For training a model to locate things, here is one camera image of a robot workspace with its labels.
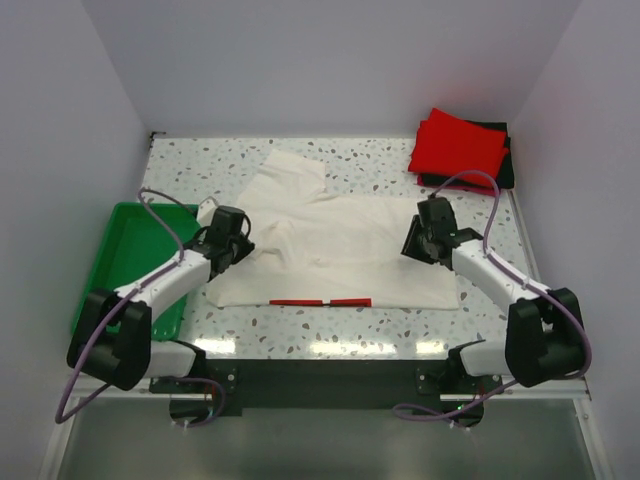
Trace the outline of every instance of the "white wall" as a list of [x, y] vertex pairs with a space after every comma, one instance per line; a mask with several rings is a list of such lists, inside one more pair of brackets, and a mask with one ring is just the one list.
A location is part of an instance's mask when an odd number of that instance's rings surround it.
[[640, 470], [640, 2], [584, 0], [513, 125], [540, 270], [578, 294], [620, 478]]
[[512, 120], [579, 0], [83, 0], [153, 130], [412, 135]]
[[146, 132], [79, 0], [0, 2], [0, 476], [34, 478], [69, 325]]

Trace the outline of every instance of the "green tray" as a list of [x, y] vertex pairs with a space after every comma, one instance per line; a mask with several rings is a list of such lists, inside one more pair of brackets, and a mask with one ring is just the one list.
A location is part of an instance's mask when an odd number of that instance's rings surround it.
[[[182, 208], [173, 204], [152, 204], [156, 212], [184, 242], [200, 225]], [[102, 238], [98, 255], [78, 305], [71, 331], [76, 328], [87, 294], [96, 287], [114, 289], [137, 280], [166, 262], [176, 252], [169, 234], [139, 203], [118, 203]], [[157, 341], [175, 340], [180, 333], [184, 296], [168, 308], [153, 324], [151, 338]], [[109, 327], [117, 332], [118, 327]]]

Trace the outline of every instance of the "white cloth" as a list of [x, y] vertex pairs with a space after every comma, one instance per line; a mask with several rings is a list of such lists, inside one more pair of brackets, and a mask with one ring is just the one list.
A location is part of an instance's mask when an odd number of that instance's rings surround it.
[[214, 305], [371, 298], [458, 308], [455, 276], [400, 254], [419, 199], [326, 192], [325, 166], [274, 150], [240, 195], [255, 251], [207, 287]]

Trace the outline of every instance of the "table surface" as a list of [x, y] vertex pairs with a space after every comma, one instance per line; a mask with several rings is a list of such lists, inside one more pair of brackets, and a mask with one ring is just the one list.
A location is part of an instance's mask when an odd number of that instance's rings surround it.
[[[414, 140], [406, 138], [156, 138], [143, 184], [185, 203], [213, 195], [233, 205], [273, 148], [320, 160], [327, 189], [338, 194], [425, 198], [430, 189], [406, 171]], [[493, 198], [448, 191], [458, 225], [484, 231]], [[511, 196], [503, 192], [490, 244], [529, 274]], [[477, 287], [456, 276], [460, 309], [226, 307], [189, 294], [180, 339], [218, 358], [445, 358], [450, 347], [502, 340], [506, 317]]]

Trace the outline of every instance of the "white arm segment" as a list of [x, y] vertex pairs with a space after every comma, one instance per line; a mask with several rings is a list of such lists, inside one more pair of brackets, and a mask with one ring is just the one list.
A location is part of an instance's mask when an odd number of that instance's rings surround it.
[[[116, 288], [120, 297], [124, 297], [133, 288], [140, 285], [146, 278], [164, 268], [166, 265], [177, 262], [180, 254], [176, 253], [169, 261], [148, 273], [137, 282]], [[211, 264], [209, 260], [193, 250], [185, 250], [182, 262], [147, 285], [136, 294], [132, 302], [144, 302], [151, 308], [151, 323], [171, 305], [184, 297], [194, 288], [200, 287], [209, 281]], [[151, 342], [151, 360], [144, 378], [155, 377], [184, 377], [191, 370], [195, 352], [175, 342]]]
[[[168, 264], [178, 262], [179, 258], [179, 253], [176, 253], [169, 261], [160, 265], [138, 281], [116, 288], [116, 293], [120, 298], [124, 297], [133, 288], [139, 286], [146, 278], [149, 278]], [[207, 283], [210, 272], [211, 263], [209, 260], [193, 250], [185, 250], [184, 259], [177, 267], [147, 285], [142, 291], [137, 293], [131, 301], [144, 302], [151, 308], [151, 323], [153, 324], [167, 308], [194, 288]]]
[[[491, 252], [491, 256], [518, 277], [523, 280], [526, 278], [495, 252]], [[537, 294], [516, 284], [486, 258], [482, 240], [471, 240], [454, 248], [451, 260], [453, 271], [476, 284], [506, 315], [509, 314], [509, 306], [518, 299], [531, 300], [538, 297]], [[544, 291], [549, 290], [546, 285], [533, 280], [529, 280], [529, 283]], [[460, 351], [460, 359], [466, 372], [473, 377], [511, 375], [504, 352], [504, 341], [480, 342], [463, 348]]]
[[[495, 252], [492, 252], [491, 256], [523, 280], [526, 278], [526, 275]], [[482, 240], [470, 240], [454, 248], [451, 263], [454, 272], [475, 283], [505, 314], [509, 313], [509, 306], [518, 299], [532, 300], [538, 297], [530, 290], [517, 285], [486, 258], [482, 250]], [[549, 290], [549, 287], [534, 280], [529, 280], [529, 284], [544, 291]]]

